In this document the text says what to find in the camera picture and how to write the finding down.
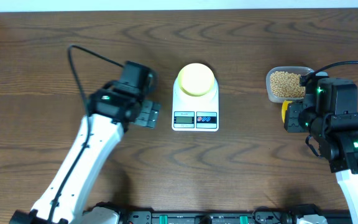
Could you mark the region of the yellow measuring scoop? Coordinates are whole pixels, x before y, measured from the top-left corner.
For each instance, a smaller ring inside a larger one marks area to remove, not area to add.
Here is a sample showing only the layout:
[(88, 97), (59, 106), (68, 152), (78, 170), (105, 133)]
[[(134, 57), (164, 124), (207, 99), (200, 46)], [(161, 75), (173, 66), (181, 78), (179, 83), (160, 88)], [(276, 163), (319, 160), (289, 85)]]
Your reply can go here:
[(288, 110), (289, 104), (293, 103), (293, 101), (290, 100), (285, 100), (282, 103), (282, 109), (281, 109), (281, 116), (282, 116), (282, 121), (285, 122), (285, 116), (286, 116), (286, 112)]

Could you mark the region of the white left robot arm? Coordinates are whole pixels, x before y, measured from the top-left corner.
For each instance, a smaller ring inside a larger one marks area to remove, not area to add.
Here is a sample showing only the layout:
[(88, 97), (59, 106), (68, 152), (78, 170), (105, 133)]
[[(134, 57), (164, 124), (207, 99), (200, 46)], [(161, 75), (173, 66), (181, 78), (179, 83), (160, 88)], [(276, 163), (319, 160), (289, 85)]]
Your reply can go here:
[(89, 97), (88, 115), (48, 189), (30, 212), (15, 211), (11, 223), (124, 223), (120, 210), (97, 205), (85, 211), (91, 189), (129, 124), (154, 128), (160, 105), (146, 100), (157, 74), (126, 62), (119, 80), (111, 80)]

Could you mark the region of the pale yellow bowl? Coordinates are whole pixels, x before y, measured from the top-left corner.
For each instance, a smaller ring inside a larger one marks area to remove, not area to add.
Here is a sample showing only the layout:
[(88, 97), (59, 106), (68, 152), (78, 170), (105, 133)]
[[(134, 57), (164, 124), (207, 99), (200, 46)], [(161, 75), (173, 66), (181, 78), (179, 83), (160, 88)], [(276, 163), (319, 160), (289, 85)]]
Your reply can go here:
[(214, 84), (213, 71), (202, 63), (191, 63), (178, 73), (177, 82), (180, 89), (190, 96), (203, 96), (209, 93)]

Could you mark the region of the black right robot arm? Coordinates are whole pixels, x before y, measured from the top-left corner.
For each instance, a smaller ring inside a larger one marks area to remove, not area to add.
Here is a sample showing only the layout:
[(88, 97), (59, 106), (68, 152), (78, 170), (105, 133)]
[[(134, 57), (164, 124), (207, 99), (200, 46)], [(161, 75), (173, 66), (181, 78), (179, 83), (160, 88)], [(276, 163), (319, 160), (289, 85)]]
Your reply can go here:
[[(329, 162), (346, 198), (353, 223), (358, 223), (358, 90), (352, 80), (301, 78), (302, 99), (285, 108), (284, 128), (308, 133), (305, 143), (316, 157)], [(319, 147), (314, 148), (314, 139)]]

